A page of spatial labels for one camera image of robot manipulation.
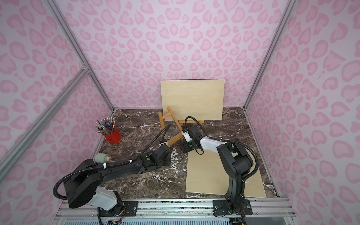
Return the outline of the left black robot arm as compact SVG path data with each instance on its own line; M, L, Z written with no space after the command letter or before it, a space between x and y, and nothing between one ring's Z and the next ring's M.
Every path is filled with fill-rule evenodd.
M171 149L165 142L149 153L148 144L133 159L123 162L83 161L72 173L56 182L52 193L54 197L66 200L71 209L84 205L97 207L98 216L123 216L126 206L117 191L107 190L101 185L105 182L134 174L152 172L171 164Z

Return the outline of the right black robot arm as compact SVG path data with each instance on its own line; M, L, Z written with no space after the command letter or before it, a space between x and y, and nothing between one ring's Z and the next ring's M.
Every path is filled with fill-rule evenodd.
M200 122L192 116L186 117L182 135L185 138L185 142L181 144L181 150L184 153L193 150L199 155L203 155L205 150L217 153L229 177L225 200L213 201L213 216L220 218L227 215L240 215L242 222L245 222L246 216L253 214L250 201L245 198L244 192L247 179L259 168L255 152L238 138L211 137Z

